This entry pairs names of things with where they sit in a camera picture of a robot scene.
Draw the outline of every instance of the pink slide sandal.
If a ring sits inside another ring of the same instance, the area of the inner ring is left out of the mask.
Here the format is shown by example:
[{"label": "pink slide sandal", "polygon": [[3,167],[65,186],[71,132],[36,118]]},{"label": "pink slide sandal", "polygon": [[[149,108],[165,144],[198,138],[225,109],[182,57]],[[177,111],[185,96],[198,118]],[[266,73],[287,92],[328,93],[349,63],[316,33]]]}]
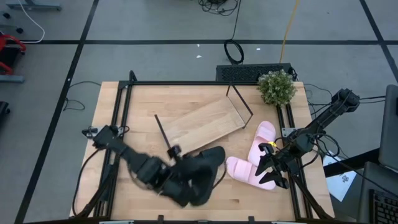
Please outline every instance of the pink slide sandal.
[{"label": "pink slide sandal", "polygon": [[260,143],[267,143],[275,141],[275,127],[268,121],[263,121],[257,128],[256,135],[254,136],[253,144],[251,145],[248,161],[256,167],[259,166],[260,156],[265,155],[265,152],[261,152],[259,149]]},{"label": "pink slide sandal", "polygon": [[257,167],[248,161],[244,161],[233,156],[227,158],[226,170],[232,178],[264,190],[272,190],[276,186],[274,181],[259,184],[259,181],[266,172],[263,172],[261,175],[256,177],[254,174],[256,173]]}]

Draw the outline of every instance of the potted plant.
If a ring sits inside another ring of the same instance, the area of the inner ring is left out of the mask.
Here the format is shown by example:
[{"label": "potted plant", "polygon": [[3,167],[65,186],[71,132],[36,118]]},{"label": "potted plant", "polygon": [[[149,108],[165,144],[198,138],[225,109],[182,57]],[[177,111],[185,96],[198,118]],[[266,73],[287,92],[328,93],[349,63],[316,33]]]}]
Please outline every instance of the potted plant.
[{"label": "potted plant", "polygon": [[286,105],[297,91],[293,86],[292,76],[283,69],[261,75],[258,84],[257,89],[261,92],[262,100],[269,105]]}]

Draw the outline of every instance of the wooden tabletop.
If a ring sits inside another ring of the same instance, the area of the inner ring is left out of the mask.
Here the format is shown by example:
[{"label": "wooden tabletop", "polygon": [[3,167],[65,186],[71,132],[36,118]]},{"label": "wooden tabletop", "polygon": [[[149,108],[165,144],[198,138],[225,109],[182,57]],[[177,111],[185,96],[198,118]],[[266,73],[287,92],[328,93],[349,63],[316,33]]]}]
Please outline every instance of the wooden tabletop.
[{"label": "wooden tabletop", "polygon": [[[117,82],[103,82],[93,118],[93,126],[110,124],[114,99],[117,92]],[[296,127],[304,127],[311,122],[310,111],[303,83],[295,83],[297,93],[291,101]],[[127,125],[130,131],[125,134],[124,142],[139,152],[145,152],[169,161],[167,146],[159,131],[154,115],[162,122],[173,121],[208,103],[225,96],[227,86],[133,86]],[[280,128],[276,109],[261,100],[255,86],[236,86],[242,97],[254,113],[244,129],[239,129],[221,139],[206,145],[223,146],[226,155],[247,159],[257,126],[261,121],[270,121],[280,136]],[[95,151],[89,140],[84,161]],[[98,188],[103,166],[104,151],[99,152],[87,164],[81,177],[80,188],[76,198],[76,209],[81,211]],[[303,156],[303,163],[310,161],[314,152]],[[224,171],[221,166],[218,177]],[[334,216],[330,195],[326,185],[320,159],[305,168],[308,189],[325,211]],[[228,174],[214,189],[209,201],[199,207],[186,206],[180,208],[166,197],[157,196],[152,191],[141,190],[130,179],[126,163],[121,161],[118,181],[113,203],[113,220],[156,220],[158,215],[164,215],[165,220],[224,220],[247,221],[248,216],[254,216],[256,221],[294,220],[290,191],[279,187],[274,190],[261,190],[256,187],[233,180]]]}]

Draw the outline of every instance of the red chair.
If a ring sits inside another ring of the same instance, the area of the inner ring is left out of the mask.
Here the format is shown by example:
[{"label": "red chair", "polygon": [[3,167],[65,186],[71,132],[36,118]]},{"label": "red chair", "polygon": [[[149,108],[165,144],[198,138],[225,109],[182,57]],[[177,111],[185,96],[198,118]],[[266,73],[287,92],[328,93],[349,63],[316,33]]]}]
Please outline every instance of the red chair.
[{"label": "red chair", "polygon": [[[19,47],[7,46],[7,41],[13,42]],[[18,82],[23,83],[24,77],[22,75],[13,74],[13,66],[20,54],[25,54],[26,46],[17,38],[8,35],[0,35],[0,82]]]}]

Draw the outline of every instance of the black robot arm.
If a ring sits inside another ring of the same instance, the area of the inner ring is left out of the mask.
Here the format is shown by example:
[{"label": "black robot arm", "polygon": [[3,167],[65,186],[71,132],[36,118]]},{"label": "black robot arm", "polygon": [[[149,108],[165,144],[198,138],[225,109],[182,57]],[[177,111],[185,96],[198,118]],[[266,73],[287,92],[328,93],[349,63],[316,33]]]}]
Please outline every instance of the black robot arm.
[{"label": "black robot arm", "polygon": [[345,112],[355,111],[358,106],[359,96],[355,95],[351,90],[341,89],[332,97],[330,106],[320,116],[315,118],[305,128],[297,129],[287,136],[287,144],[283,149],[273,155],[273,149],[270,144],[260,144],[260,150],[265,151],[266,155],[261,156],[256,175],[262,174],[269,167],[272,168],[272,172],[264,175],[259,183],[262,184],[273,180],[277,186],[287,189],[289,188],[289,182],[281,174],[281,172],[287,172],[302,191],[304,197],[307,198],[319,218],[332,219],[319,206],[305,185],[300,181],[298,172],[301,167],[299,167],[297,159],[300,159],[313,149],[315,140],[326,134],[324,129],[333,120]]},{"label": "black robot arm", "polygon": [[225,160],[222,147],[204,150],[198,155],[180,157],[179,146],[168,150],[174,166],[169,166],[161,158],[138,153],[118,138],[117,127],[105,126],[93,138],[94,147],[109,149],[122,157],[134,177],[135,183],[140,182],[145,188],[159,195],[170,197],[180,206],[188,203],[203,205],[210,197],[217,174],[218,166]]}]

